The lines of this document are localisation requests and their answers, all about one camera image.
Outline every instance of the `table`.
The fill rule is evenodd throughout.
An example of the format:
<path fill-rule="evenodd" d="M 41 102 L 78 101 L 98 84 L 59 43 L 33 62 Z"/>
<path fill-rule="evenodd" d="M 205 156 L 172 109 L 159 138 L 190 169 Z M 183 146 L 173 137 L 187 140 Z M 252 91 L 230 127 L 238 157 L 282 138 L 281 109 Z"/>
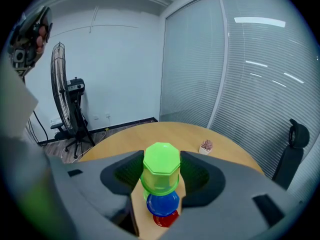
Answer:
<path fill-rule="evenodd" d="M 147 147 L 156 142 L 170 143 L 179 151 L 198 153 L 201 143 L 205 140 L 213 142 L 213 149 L 209 156 L 245 165 L 264 174 L 252 156 L 232 140 L 212 130 L 181 122 L 152 122 L 127 128 L 94 146 L 80 162 L 107 158 L 131 151 L 145 151 Z M 175 191 L 180 197 L 178 213 L 181 214 L 181 200 L 186 195 L 181 175 Z M 168 228 L 155 224 L 152 214 L 147 209 L 140 180 L 131 193 L 131 199 L 140 239 L 156 240 L 168 230 Z"/>

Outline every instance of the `gray floor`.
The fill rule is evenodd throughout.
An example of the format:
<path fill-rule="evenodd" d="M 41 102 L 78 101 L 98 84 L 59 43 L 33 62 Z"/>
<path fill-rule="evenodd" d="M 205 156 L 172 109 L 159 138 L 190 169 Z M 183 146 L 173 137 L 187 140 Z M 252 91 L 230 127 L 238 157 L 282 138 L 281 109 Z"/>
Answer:
<path fill-rule="evenodd" d="M 116 129 L 111 129 L 111 130 L 108 130 L 106 133 L 104 131 L 97 132 L 97 133 L 92 134 L 91 137 L 92 137 L 94 143 L 97 144 L 100 140 L 103 141 L 104 139 L 108 138 L 109 136 L 116 134 L 124 129 L 134 127 L 137 125 L 141 125 L 141 124 L 152 123 L 152 122 L 153 122 L 153 120 L 141 122 L 141 123 L 137 123 L 137 124 L 132 124 L 132 125 L 116 128 Z M 44 149 L 45 153 L 49 156 L 60 156 L 60 157 L 62 156 L 62 161 L 65 164 L 72 163 L 75 160 L 74 159 L 75 145 L 70 146 L 68 148 L 69 149 L 68 152 L 65 152 L 65 147 L 69 143 L 71 143 L 73 140 L 74 140 L 74 138 L 51 142 L 51 143 L 48 143 L 48 145 L 44 146 L 43 149 Z M 76 151 L 77 156 L 80 156 L 83 152 L 87 151 L 91 147 L 92 146 L 89 143 L 83 142 L 82 143 L 82 151 L 81 151 L 81 145 L 78 145 L 78 148 Z"/>

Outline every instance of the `blue lid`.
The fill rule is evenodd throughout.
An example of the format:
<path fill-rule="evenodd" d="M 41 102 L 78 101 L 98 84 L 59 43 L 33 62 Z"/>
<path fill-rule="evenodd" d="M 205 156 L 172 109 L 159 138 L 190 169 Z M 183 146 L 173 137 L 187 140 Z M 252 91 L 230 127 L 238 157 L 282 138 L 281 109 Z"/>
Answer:
<path fill-rule="evenodd" d="M 176 191 L 167 195 L 149 194 L 146 200 L 146 207 L 155 216 L 166 217 L 175 212 L 179 205 L 179 196 Z"/>

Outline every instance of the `small succulent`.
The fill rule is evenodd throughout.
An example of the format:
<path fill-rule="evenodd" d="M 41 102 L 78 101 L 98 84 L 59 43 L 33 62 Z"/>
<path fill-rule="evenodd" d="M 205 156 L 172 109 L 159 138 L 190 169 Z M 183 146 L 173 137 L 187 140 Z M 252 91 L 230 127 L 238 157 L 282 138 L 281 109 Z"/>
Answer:
<path fill-rule="evenodd" d="M 212 150 L 212 147 L 213 147 L 213 143 L 211 140 L 208 140 L 208 139 L 202 142 L 201 144 L 201 148 L 205 149 L 206 151 Z"/>

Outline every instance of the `potted plant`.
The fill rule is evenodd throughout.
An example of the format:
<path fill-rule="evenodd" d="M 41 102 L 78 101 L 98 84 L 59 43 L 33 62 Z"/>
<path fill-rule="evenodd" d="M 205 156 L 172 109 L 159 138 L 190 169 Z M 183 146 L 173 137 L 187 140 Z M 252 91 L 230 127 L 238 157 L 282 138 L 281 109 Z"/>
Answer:
<path fill-rule="evenodd" d="M 200 148 L 199 148 L 199 153 L 202 155 L 208 155 L 213 148 L 213 143 L 211 140 L 205 140 L 202 142 Z"/>

